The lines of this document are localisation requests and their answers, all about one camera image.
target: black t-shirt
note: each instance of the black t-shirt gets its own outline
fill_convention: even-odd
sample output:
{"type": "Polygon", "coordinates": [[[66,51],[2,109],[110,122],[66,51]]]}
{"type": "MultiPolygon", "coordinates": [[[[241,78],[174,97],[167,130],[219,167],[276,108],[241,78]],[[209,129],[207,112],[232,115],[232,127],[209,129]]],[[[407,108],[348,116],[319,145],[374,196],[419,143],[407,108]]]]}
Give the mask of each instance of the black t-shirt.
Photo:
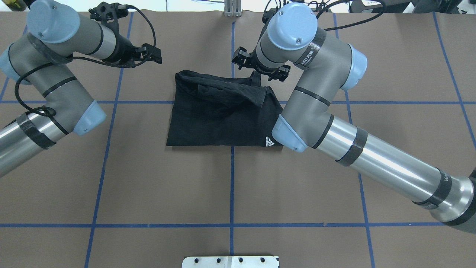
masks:
{"type": "Polygon", "coordinates": [[[223,78],[181,71],[175,83],[167,146],[281,146],[271,131],[283,109],[259,73],[223,78]]]}

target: white logo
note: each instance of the white logo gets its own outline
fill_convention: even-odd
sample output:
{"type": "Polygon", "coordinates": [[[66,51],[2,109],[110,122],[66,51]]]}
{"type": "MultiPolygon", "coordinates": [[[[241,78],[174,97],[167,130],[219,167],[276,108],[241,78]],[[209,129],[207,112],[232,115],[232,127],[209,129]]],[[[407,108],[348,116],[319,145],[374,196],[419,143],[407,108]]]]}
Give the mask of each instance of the white logo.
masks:
{"type": "Polygon", "coordinates": [[[266,147],[273,146],[273,145],[274,145],[274,142],[269,137],[266,137],[266,147]]]}
{"type": "Polygon", "coordinates": [[[306,56],[305,59],[303,59],[303,61],[301,62],[301,64],[302,64],[302,65],[306,65],[306,63],[311,60],[311,55],[312,55],[313,53],[314,53],[313,50],[309,51],[309,54],[306,56]]]}

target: white metal bracket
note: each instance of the white metal bracket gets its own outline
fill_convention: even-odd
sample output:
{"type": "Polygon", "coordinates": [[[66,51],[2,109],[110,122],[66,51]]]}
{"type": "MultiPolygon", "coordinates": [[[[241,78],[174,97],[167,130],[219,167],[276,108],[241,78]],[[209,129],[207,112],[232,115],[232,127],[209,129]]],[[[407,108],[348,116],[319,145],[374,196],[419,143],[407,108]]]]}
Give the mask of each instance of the white metal bracket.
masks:
{"type": "Polygon", "coordinates": [[[225,17],[241,17],[241,0],[224,0],[225,17]]]}
{"type": "Polygon", "coordinates": [[[187,257],[182,268],[279,268],[278,256],[187,257]]]}

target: blue tape line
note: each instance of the blue tape line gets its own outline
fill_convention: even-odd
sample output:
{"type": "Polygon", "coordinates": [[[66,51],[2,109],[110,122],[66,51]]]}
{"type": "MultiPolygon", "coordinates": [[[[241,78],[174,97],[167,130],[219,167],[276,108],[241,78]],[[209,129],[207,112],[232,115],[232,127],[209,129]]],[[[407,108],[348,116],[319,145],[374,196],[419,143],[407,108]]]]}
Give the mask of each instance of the blue tape line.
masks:
{"type": "Polygon", "coordinates": [[[96,224],[96,228],[228,228],[228,223],[202,224],[96,224]]]}
{"type": "MultiPolygon", "coordinates": [[[[131,12],[130,19],[129,19],[129,29],[128,29],[128,32],[127,32],[127,38],[128,39],[130,37],[130,29],[132,28],[132,19],[133,18],[134,18],[134,13],[131,12]]],[[[123,74],[124,74],[124,68],[121,68],[120,69],[120,74],[119,74],[118,86],[117,86],[117,90],[116,90],[116,98],[114,100],[114,108],[112,109],[111,123],[109,125],[108,141],[106,143],[106,151],[104,153],[104,161],[102,163],[101,178],[99,180],[98,195],[96,197],[96,205],[94,207],[91,233],[89,235],[88,251],[86,252],[86,260],[84,262],[84,268],[88,268],[88,266],[89,266],[89,258],[91,256],[92,243],[93,243],[93,239],[94,239],[94,231],[95,231],[95,228],[96,228],[96,221],[98,219],[99,202],[101,201],[102,186],[103,186],[103,183],[104,183],[104,175],[106,173],[106,162],[107,162],[108,157],[109,157],[109,148],[110,148],[110,145],[111,145],[112,129],[113,129],[114,121],[115,121],[115,118],[116,118],[116,111],[117,111],[117,106],[118,106],[120,87],[121,87],[121,84],[122,84],[123,74]]]]}
{"type": "MultiPolygon", "coordinates": [[[[0,101],[0,103],[18,103],[17,101],[0,101]]],[[[46,101],[25,101],[25,103],[46,103],[46,101]]],[[[98,101],[102,104],[114,104],[116,101],[98,101]]],[[[117,101],[118,104],[173,104],[174,101],[117,101]]],[[[349,101],[350,104],[425,104],[425,105],[460,105],[460,102],[417,102],[417,101],[349,101]]],[[[347,104],[347,101],[333,101],[332,104],[347,104]]],[[[476,102],[463,102],[465,105],[474,105],[476,102]]]]}
{"type": "Polygon", "coordinates": [[[235,223],[236,228],[324,227],[323,223],[235,223]]]}
{"type": "MultiPolygon", "coordinates": [[[[332,13],[332,16],[334,17],[334,27],[337,27],[337,16],[335,13],[332,13]]],[[[336,38],[339,39],[339,30],[335,30],[336,31],[336,38]]]]}
{"type": "MultiPolygon", "coordinates": [[[[231,24],[231,59],[235,53],[235,22],[231,24]]],[[[231,63],[231,78],[235,78],[235,64],[231,63]]]]}
{"type": "Polygon", "coordinates": [[[234,223],[235,223],[235,147],[231,147],[230,170],[230,255],[234,255],[234,223]]]}
{"type": "Polygon", "coordinates": [[[459,92],[458,85],[456,83],[455,76],[453,75],[453,70],[451,69],[451,65],[448,60],[448,56],[446,54],[445,46],[443,44],[443,39],[441,38],[440,28],[438,26],[438,20],[436,19],[436,13],[433,12],[433,20],[435,21],[436,33],[438,34],[438,39],[440,41],[441,50],[443,51],[443,56],[445,57],[446,65],[448,66],[449,74],[451,75],[451,81],[453,81],[453,85],[455,87],[456,95],[458,96],[459,104],[461,105],[461,110],[463,111],[463,115],[465,117],[466,125],[468,126],[469,134],[471,135],[471,140],[473,141],[473,146],[476,150],[476,140],[473,134],[473,129],[471,128],[471,124],[468,119],[468,115],[466,114],[466,109],[463,104],[463,99],[461,98],[461,93],[459,92]]]}
{"type": "MultiPolygon", "coordinates": [[[[334,27],[337,27],[337,17],[335,13],[332,13],[334,17],[334,27]]],[[[339,38],[339,31],[336,30],[336,37],[339,38]]],[[[347,105],[347,115],[349,117],[349,123],[353,124],[352,121],[352,111],[350,110],[350,100],[349,94],[347,91],[344,91],[346,96],[346,105],[347,105]]],[[[368,224],[368,217],[367,217],[367,205],[365,203],[365,193],[364,193],[364,185],[362,183],[362,175],[358,174],[359,184],[360,184],[360,198],[362,201],[362,210],[364,212],[364,222],[365,222],[365,230],[367,233],[367,244],[368,244],[368,253],[370,256],[370,265],[372,268],[375,268],[375,258],[374,258],[374,249],[372,247],[372,237],[370,235],[370,227],[368,224]]]]}
{"type": "Polygon", "coordinates": [[[372,247],[372,237],[370,235],[370,224],[368,222],[367,205],[365,203],[364,184],[362,183],[362,175],[358,174],[358,181],[360,184],[360,198],[362,199],[362,210],[364,211],[365,231],[367,232],[368,251],[370,254],[370,264],[375,268],[374,249],[372,247]]]}
{"type": "MultiPolygon", "coordinates": [[[[376,223],[112,223],[96,224],[95,228],[318,228],[318,227],[424,227],[445,226],[440,222],[376,222],[376,223]]],[[[91,228],[92,224],[68,223],[3,223],[0,228],[91,228]]]]}
{"type": "Polygon", "coordinates": [[[92,224],[67,224],[67,223],[3,223],[0,228],[91,228],[92,224]]]}
{"type": "MultiPolygon", "coordinates": [[[[235,21],[231,24],[231,59],[235,53],[235,21]]],[[[235,65],[231,63],[231,78],[235,78],[235,65]]],[[[230,156],[230,256],[235,254],[235,147],[231,147],[230,156]]]]}
{"type": "Polygon", "coordinates": [[[384,222],[369,223],[370,227],[417,227],[417,226],[446,226],[441,222],[384,222]]]}
{"type": "Polygon", "coordinates": [[[3,95],[5,94],[5,91],[7,90],[8,80],[9,80],[9,78],[7,77],[5,79],[5,83],[3,83],[3,88],[2,88],[1,93],[0,93],[0,101],[3,99],[3,95]]]}

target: adidas logo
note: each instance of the adidas logo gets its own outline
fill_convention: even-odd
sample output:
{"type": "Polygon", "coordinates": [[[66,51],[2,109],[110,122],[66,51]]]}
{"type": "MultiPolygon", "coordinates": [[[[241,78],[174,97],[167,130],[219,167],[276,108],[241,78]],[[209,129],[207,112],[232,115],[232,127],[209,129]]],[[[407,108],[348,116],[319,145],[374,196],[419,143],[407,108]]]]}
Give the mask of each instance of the adidas logo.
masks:
{"type": "Polygon", "coordinates": [[[266,137],[266,147],[273,146],[273,145],[274,145],[274,142],[269,137],[266,137]]]}

